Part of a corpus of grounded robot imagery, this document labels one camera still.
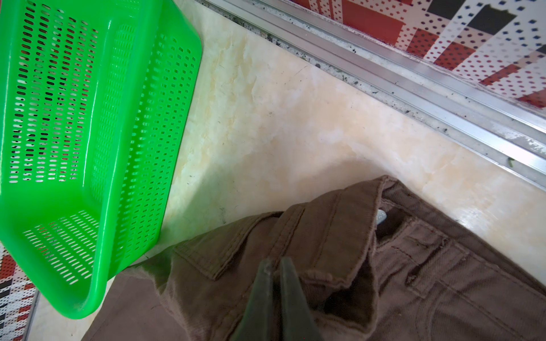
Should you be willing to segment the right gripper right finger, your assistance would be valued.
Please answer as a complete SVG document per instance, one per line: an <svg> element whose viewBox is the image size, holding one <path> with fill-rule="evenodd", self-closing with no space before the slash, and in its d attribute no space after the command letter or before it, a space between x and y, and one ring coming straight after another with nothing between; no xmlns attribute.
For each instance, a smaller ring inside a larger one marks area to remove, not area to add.
<svg viewBox="0 0 546 341"><path fill-rule="evenodd" d="M280 261L280 290L283 340L323 340L289 257Z"/></svg>

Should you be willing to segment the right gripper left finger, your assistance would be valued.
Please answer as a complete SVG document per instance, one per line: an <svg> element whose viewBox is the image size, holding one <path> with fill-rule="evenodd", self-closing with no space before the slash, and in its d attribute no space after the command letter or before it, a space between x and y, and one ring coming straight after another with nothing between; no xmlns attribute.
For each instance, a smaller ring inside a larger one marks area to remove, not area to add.
<svg viewBox="0 0 546 341"><path fill-rule="evenodd" d="M231 340L272 340L274 315L274 279L270 259L260 262L252 291Z"/></svg>

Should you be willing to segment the brown trousers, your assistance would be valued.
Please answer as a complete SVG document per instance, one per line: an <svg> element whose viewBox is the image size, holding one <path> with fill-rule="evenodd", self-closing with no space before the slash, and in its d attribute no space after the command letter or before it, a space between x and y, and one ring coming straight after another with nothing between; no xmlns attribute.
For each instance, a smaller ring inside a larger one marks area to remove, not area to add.
<svg viewBox="0 0 546 341"><path fill-rule="evenodd" d="M85 340L231 340L260 262L289 257L324 340L544 340L545 287L382 176L168 247L119 274Z"/></svg>

